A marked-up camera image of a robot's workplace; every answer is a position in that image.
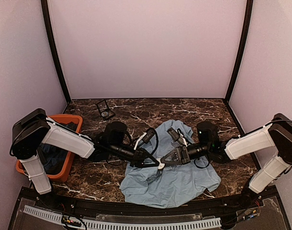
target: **blue cloth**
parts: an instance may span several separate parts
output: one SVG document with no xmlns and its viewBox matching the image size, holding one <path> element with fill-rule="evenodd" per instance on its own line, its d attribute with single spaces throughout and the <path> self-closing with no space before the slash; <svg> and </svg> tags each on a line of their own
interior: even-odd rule
<svg viewBox="0 0 292 230">
<path fill-rule="evenodd" d="M 154 153 L 155 158 L 162 158 L 179 143 L 174 142 L 167 130 L 173 127 L 181 129 L 184 136 L 193 143 L 191 136 L 193 131 L 181 121 L 169 120 L 161 124 L 157 129 L 159 146 Z M 153 137 L 142 148 L 151 152 L 156 146 L 156 138 Z M 196 161 L 196 164 L 204 167 L 208 163 L 205 157 Z M 125 196 L 125 201 L 157 208 L 179 207 L 196 198 L 208 189 L 215 190 L 221 182 L 214 168 L 209 165 L 205 169 L 198 169 L 194 162 L 185 165 L 165 166 L 162 175 L 158 176 L 157 167 L 136 168 L 127 165 L 125 178 L 120 189 Z"/>
</svg>

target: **orange plastic basket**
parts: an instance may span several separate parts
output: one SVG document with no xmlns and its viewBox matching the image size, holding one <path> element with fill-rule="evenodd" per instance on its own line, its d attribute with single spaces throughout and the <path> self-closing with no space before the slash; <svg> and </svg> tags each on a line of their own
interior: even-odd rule
<svg viewBox="0 0 292 230">
<path fill-rule="evenodd" d="M 77 124 L 77 129 L 76 132 L 80 133 L 81 132 L 81 127 L 82 127 L 82 117 L 77 116 L 77 115 L 68 115 L 68 114 L 58 114 L 54 116 L 50 116 L 50 118 L 54 119 L 58 123 L 63 123 L 63 124 L 69 124 L 73 122 L 74 124 Z M 60 182 L 65 182 L 68 179 L 69 171 L 71 168 L 71 165 L 73 164 L 75 154 L 72 152 L 68 152 L 67 156 L 65 158 L 63 167 L 61 172 L 59 172 L 56 175 L 47 175 L 50 180 L 52 181 L 60 181 Z M 20 161 L 16 162 L 16 170 L 24 174 L 22 164 Z"/>
</svg>

